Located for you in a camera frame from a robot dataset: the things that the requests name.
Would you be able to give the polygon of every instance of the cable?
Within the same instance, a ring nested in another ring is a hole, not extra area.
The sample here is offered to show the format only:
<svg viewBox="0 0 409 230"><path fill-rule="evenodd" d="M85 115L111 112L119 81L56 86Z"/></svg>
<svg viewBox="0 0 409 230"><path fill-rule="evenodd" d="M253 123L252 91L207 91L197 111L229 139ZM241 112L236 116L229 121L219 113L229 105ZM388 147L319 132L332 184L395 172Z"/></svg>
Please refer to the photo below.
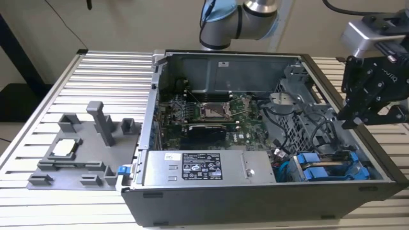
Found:
<svg viewBox="0 0 409 230"><path fill-rule="evenodd" d="M320 129L325 124L329 124L329 125L331 125L332 133L333 133L333 139L335 139L335 140L339 140L339 136L337 136L337 133L336 133L336 131L335 131L335 125L333 125L332 121L329 121L329 120L323 121L323 122L316 126L316 128L315 128L315 130L313 130L313 132L312 132L312 137L311 137L311 139L309 139L309 143L311 143L313 149L317 151L319 154L323 154L323 153L321 153L321 151L320 151L320 149L319 149L319 146L315 145L313 139L315 139L315 136L316 136L316 134L317 134L319 129Z"/></svg>
<svg viewBox="0 0 409 230"><path fill-rule="evenodd" d="M209 4L209 7L207 8L207 11L205 11L204 23L201 23L201 26L200 26L199 41L200 41L200 38L203 36L203 31L204 31L204 27L205 27L205 24L207 24L207 19L208 19L209 15L211 15L211 13L213 11L215 4L216 4L216 0L212 1L212 3Z"/></svg>
<svg viewBox="0 0 409 230"><path fill-rule="evenodd" d="M203 5L203 10L200 12L200 20L199 20L199 27L203 27L203 14L204 14L204 10L205 10L205 0L204 0L204 5Z"/></svg>
<svg viewBox="0 0 409 230"><path fill-rule="evenodd" d="M285 149L285 144L288 142L288 132L287 132L287 129L269 117L267 108L263 109L263 112L264 112L264 115L267 116L268 120L271 121L271 123L273 123L284 131L285 139L284 139L284 142L281 144L281 149L288 152L288 150Z"/></svg>
<svg viewBox="0 0 409 230"><path fill-rule="evenodd" d="M55 9L55 8L52 7L52 5L49 4L48 0L44 0L44 1L45 1L45 3L48 4L48 6L52 8L52 10L53 10L53 12L56 13L56 15L59 16L59 18L60 18L61 22L64 23L67 29L68 29L68 30L71 31L71 33L77 37L79 41L83 43L83 45L84 45L85 48L88 49L85 43L83 42L83 40L80 39L80 37L77 36L77 34L72 31L72 29L68 27L68 25L67 25L64 19L61 18L61 16L60 16L60 14L57 13L56 9Z"/></svg>
<svg viewBox="0 0 409 230"><path fill-rule="evenodd" d="M277 113L277 112L272 111L272 109L268 108L268 107L263 107L263 108L265 108L271 114L277 115L277 116L288 116L288 115L292 115L295 113L295 111L292 111L287 114L283 114L283 113Z"/></svg>
<svg viewBox="0 0 409 230"><path fill-rule="evenodd" d="M7 139L4 139L4 138L0 138L0 140L5 141L5 142L8 142L8 143L12 143L11 140L7 140Z"/></svg>
<svg viewBox="0 0 409 230"><path fill-rule="evenodd" d="M381 13L381 12L361 12L361 11L349 11L349 10L344 10L344 9L340 9L337 7L335 7L329 2L328 0L323 0L325 6L332 10L332 11L336 11L337 13L341 13L341 14L348 14L348 15L356 15L356 16L365 16L365 15L369 15L369 14L375 14L375 13Z"/></svg>

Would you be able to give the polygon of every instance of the power supply label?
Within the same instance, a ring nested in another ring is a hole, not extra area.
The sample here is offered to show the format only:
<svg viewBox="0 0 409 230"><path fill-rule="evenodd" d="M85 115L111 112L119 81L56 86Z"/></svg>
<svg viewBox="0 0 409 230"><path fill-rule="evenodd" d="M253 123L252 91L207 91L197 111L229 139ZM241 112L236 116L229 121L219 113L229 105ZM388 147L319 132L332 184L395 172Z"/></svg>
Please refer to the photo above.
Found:
<svg viewBox="0 0 409 230"><path fill-rule="evenodd" d="M184 180L223 180L220 153L184 153Z"/></svg>

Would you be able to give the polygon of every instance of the green circuit board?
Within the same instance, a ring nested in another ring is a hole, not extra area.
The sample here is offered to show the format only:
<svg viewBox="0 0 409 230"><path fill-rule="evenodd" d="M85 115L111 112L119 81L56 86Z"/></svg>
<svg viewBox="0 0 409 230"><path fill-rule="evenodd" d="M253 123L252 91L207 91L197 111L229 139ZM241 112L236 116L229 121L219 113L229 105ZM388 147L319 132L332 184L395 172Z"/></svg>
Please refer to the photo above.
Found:
<svg viewBox="0 0 409 230"><path fill-rule="evenodd" d="M164 150L271 150L272 142L268 138L265 125L260 119L260 112L256 101L251 100L245 93L233 93L233 97L224 106L225 116L221 117L221 109L215 109L211 114L219 117L204 117L204 107L209 104L184 103L183 101L172 101L181 106L175 106L175 110L163 109L163 117L172 117L169 113L180 113L184 110L184 118L189 118L187 122L175 120L163 124L163 149ZM192 125L220 125L227 127L225 139L213 143L189 143L187 137L188 129Z"/></svg>

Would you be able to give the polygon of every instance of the gray plastic peg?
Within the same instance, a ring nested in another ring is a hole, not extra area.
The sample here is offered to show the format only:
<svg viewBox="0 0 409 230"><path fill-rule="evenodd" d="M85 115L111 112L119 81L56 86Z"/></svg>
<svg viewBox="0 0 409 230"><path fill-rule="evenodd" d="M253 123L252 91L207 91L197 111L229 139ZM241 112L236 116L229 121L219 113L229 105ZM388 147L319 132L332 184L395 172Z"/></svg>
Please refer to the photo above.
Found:
<svg viewBox="0 0 409 230"><path fill-rule="evenodd" d="M105 120L103 113L104 104L103 102L91 101L87 106L87 113L95 118L95 125L100 131L104 143L107 146L115 145L115 139L111 134L111 126Z"/></svg>

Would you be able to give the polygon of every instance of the aluminum extrusion table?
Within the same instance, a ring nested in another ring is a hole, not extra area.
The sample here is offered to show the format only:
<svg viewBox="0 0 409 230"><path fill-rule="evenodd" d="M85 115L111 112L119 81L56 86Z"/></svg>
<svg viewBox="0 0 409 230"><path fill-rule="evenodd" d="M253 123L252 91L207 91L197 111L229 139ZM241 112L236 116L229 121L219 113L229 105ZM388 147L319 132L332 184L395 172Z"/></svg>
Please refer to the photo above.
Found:
<svg viewBox="0 0 409 230"><path fill-rule="evenodd" d="M335 58L323 57L315 58L315 62L340 89L344 64ZM143 229L135 223L119 192L33 191L27 190L25 185L60 130L57 121L63 113L77 113L80 120L92 120L85 107L91 100L97 100L104 102L104 113L113 121L132 117L143 122L152 78L151 63L151 53L89 51L85 55L76 55L0 156L0 227L19 230ZM368 128L409 177L408 125ZM408 216L409 189L385 201L367 203L341 220L203 225L184 229L408 230Z"/></svg>

